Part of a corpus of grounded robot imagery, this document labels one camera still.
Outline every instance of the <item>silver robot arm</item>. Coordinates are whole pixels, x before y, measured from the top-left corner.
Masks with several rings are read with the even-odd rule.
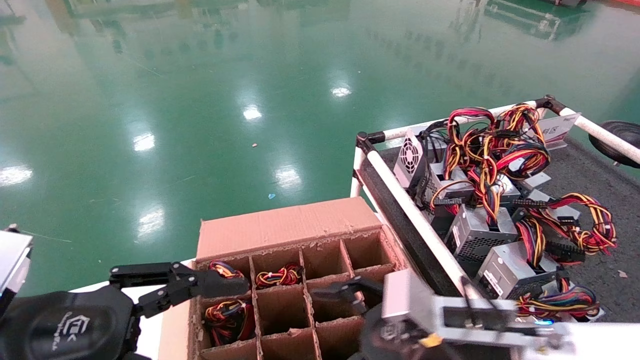
[[[637,323],[516,321],[512,300],[441,297],[411,270],[385,277],[382,318],[410,322],[446,343],[511,349],[513,360],[628,359],[636,355]],[[429,346],[432,341],[423,342]]]

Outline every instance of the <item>wire harness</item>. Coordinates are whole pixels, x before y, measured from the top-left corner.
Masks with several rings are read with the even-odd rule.
[[[258,289],[266,289],[278,285],[294,285],[302,281],[303,268],[297,263],[288,263],[278,272],[261,272],[255,278]]]

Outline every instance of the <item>bundled cable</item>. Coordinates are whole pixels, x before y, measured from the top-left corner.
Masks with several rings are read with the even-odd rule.
[[[538,121],[540,114],[528,104],[517,104],[498,116],[499,138],[493,153],[499,158],[498,169],[512,179],[522,180],[543,171],[550,163],[545,139]],[[520,160],[518,168],[509,167]]]
[[[222,261],[211,261],[209,263],[209,270],[215,270],[220,274],[220,276],[226,277],[227,279],[244,277],[243,273],[232,268],[229,264],[223,263]]]
[[[266,289],[277,285],[298,284],[302,280],[302,266],[288,263],[278,272],[261,272],[255,278],[258,289]]]
[[[518,316],[550,318],[558,313],[568,313],[575,317],[583,317],[595,315],[599,310],[600,303],[593,291],[583,286],[569,288],[568,281],[563,284],[563,291],[557,295],[544,295],[532,299],[531,294],[527,294],[516,300]]]
[[[460,135],[460,124],[456,121],[456,117],[464,117],[467,119],[487,119],[489,124],[487,129],[493,131],[495,129],[496,120],[493,114],[484,108],[462,108],[451,112],[447,121],[447,134],[449,135],[449,145],[447,146],[444,167],[444,179],[451,178],[453,168],[461,163],[468,162],[465,159],[465,143]]]
[[[253,306],[244,300],[234,299],[212,306],[205,311],[204,318],[215,347],[248,340],[255,330]]]
[[[582,204],[589,208],[593,217],[593,228],[585,231],[574,225],[563,226],[547,210],[532,209],[532,215],[546,222],[559,234],[569,238],[578,248],[584,250],[587,255],[594,255],[598,252],[610,254],[609,247],[617,247],[616,228],[613,224],[611,213],[602,206],[596,199],[579,194],[568,193],[560,199],[549,202],[549,208],[557,209],[569,204]]]
[[[547,239],[542,232],[542,226],[533,217],[524,217],[515,225],[527,249],[527,262],[533,266],[533,268],[538,268],[540,259],[542,259],[547,245]]]

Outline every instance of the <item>black wire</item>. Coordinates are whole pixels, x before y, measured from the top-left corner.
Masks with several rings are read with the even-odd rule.
[[[498,326],[498,329],[497,329],[497,330],[498,330],[498,332],[504,332],[504,331],[505,331],[505,329],[507,329],[508,321],[507,321],[506,317],[502,314],[502,312],[500,312],[500,310],[498,309],[498,307],[496,307],[496,306],[495,306],[495,304],[493,303],[493,301],[491,301],[490,299],[487,299],[486,297],[484,297],[484,295],[483,295],[482,291],[481,291],[481,290],[479,290],[479,289],[477,288],[477,286],[475,286],[475,284],[474,284],[474,283],[472,283],[472,282],[471,282],[471,280],[467,279],[466,277],[461,276],[461,277],[460,277],[460,282],[462,283],[462,288],[464,289],[463,295],[465,296],[465,300],[466,300],[466,302],[467,302],[467,307],[468,307],[468,308],[471,308],[471,301],[469,301],[469,299],[468,299],[468,297],[467,297],[467,290],[466,290],[466,287],[467,287],[467,286],[471,286],[471,288],[472,288],[473,290],[475,290],[475,291],[476,291],[476,292],[477,292],[477,293],[478,293],[478,294],[479,294],[483,299],[485,299],[485,300],[487,300],[487,301],[489,302],[489,305],[491,305],[491,308],[492,308],[492,312],[493,312],[493,314],[495,315],[495,317],[496,317],[497,319],[499,319],[499,320],[500,320],[500,324],[499,324],[499,326]]]

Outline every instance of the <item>metal casing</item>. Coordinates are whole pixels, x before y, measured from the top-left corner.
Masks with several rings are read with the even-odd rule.
[[[545,184],[549,180],[551,180],[549,175],[546,175],[544,172],[539,172],[527,179],[513,181],[513,185],[520,191],[522,196],[526,198],[534,189],[542,186],[542,184]]]
[[[27,277],[33,237],[0,231],[0,316]]]
[[[506,175],[499,174],[498,183],[504,188],[504,192],[500,196],[500,205],[511,204],[511,202],[520,198],[520,190],[518,190]]]
[[[407,130],[394,166],[394,174],[403,188],[416,187],[419,179],[424,176],[425,161],[422,153],[422,144],[411,129]]]
[[[440,236],[444,236],[449,228],[455,216],[448,212],[444,207],[437,207],[435,210],[431,210],[428,206],[429,201],[433,198],[433,195],[443,186],[451,184],[454,181],[466,180],[465,173],[460,167],[454,167],[451,172],[451,179],[444,180],[444,164],[443,163],[431,163],[429,164],[429,180],[424,189],[424,196],[422,198],[423,204],[426,209],[422,212],[427,218],[433,229]],[[460,183],[452,185],[438,194],[439,199],[462,199],[462,202],[469,200],[474,193],[474,188],[469,183]]]
[[[522,241],[496,246],[489,251],[476,280],[493,299],[516,300],[528,293],[541,293],[542,286],[556,279],[558,264],[546,253],[538,270],[527,263]]]
[[[541,192],[540,190],[537,190],[537,189],[531,190],[531,192],[529,193],[529,195],[526,198],[527,199],[531,199],[531,200],[539,200],[539,201],[547,201],[547,202],[551,199],[551,197],[549,195],[547,195],[546,193],[543,193],[543,192]],[[572,208],[569,205],[561,206],[561,207],[559,207],[557,209],[549,209],[549,213],[554,218],[558,218],[558,217],[573,217],[576,220],[578,220],[580,218],[580,211]],[[526,215],[526,211],[524,211],[522,208],[518,208],[518,209],[515,209],[515,211],[513,212],[513,215],[511,216],[511,219],[514,222],[518,222],[525,215]]]
[[[498,211],[498,228],[489,229],[484,208],[460,206],[460,211],[445,237],[445,243],[458,263],[470,276],[475,276],[494,246],[515,241],[518,231],[507,209]]]

